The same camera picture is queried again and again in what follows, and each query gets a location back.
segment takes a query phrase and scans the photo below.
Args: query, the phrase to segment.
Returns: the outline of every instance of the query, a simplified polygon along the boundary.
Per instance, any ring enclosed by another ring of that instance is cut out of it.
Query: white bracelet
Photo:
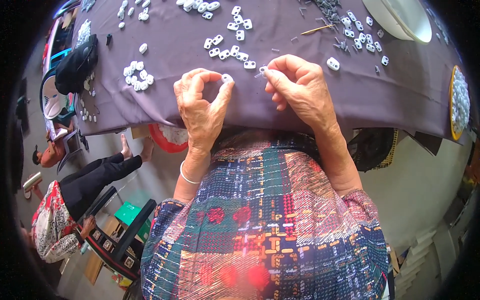
[[[185,179],[185,181],[191,183],[191,184],[199,184],[200,182],[193,182],[193,181],[190,181],[188,179],[185,178],[185,175],[183,175],[183,171],[182,171],[182,168],[183,168],[183,163],[185,161],[182,161],[181,164],[180,164],[180,175],[183,177],[183,179]]]

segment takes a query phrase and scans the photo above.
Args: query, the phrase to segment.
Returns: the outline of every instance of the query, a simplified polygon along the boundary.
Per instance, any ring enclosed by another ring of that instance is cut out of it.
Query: gray floor
[[[56,167],[41,168],[35,166],[31,153],[37,144],[39,150],[47,147],[45,126],[40,111],[38,91],[41,83],[40,61],[43,43],[39,43],[25,70],[28,81],[27,96],[30,132],[24,140],[25,162],[23,180],[38,171],[42,172],[42,192],[47,190],[53,180],[77,170],[77,166],[66,165],[57,176]],[[130,131],[125,132],[127,140],[135,154],[141,151],[141,140],[133,140]],[[83,163],[97,158],[110,156],[121,150],[120,136],[106,134],[88,137],[90,152],[84,151]],[[459,146],[443,141],[437,156],[431,156],[409,137],[397,146],[393,164],[385,169],[361,173],[365,191],[376,203],[385,239],[395,248],[409,245],[411,239],[420,232],[435,227],[451,203],[468,159],[471,144]],[[113,214],[122,202],[129,201],[143,206],[149,199],[157,202],[173,195],[175,182],[179,175],[184,153],[168,154],[155,147],[153,159],[145,163],[138,171],[127,178],[114,183],[119,190],[119,198],[109,203],[98,216],[99,224],[108,214]],[[20,193],[17,195],[19,217],[29,224],[39,200],[33,196],[27,201]],[[121,299],[123,291],[111,279],[111,273],[105,268],[97,283],[92,286],[83,275],[87,255],[75,254],[67,263],[58,292],[71,300],[80,299]]]

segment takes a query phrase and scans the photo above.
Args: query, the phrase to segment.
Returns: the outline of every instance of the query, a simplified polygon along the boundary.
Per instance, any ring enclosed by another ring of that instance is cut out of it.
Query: black pants
[[[103,188],[125,178],[142,165],[139,155],[123,160],[123,154],[97,159],[59,182],[63,201],[72,218],[78,221]]]

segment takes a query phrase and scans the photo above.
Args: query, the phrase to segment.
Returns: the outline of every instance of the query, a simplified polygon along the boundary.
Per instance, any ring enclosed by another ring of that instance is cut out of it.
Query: black fisheye border
[[[12,192],[11,173],[18,161],[9,159],[12,152],[12,117],[21,76],[34,46],[51,25],[51,17],[65,1],[3,0],[0,2],[0,298],[1,299],[62,299],[55,295],[34,263],[19,236],[17,207]],[[468,74],[472,100],[472,119],[479,123],[480,1],[443,0],[429,2],[442,17]],[[470,222],[469,234],[448,278],[437,291],[437,299],[480,298],[480,211],[477,205]]]

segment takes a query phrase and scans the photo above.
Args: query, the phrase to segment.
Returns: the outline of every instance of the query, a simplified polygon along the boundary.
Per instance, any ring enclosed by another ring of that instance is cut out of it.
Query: white plastic container
[[[428,44],[432,27],[419,0],[363,0],[372,17],[398,39]]]

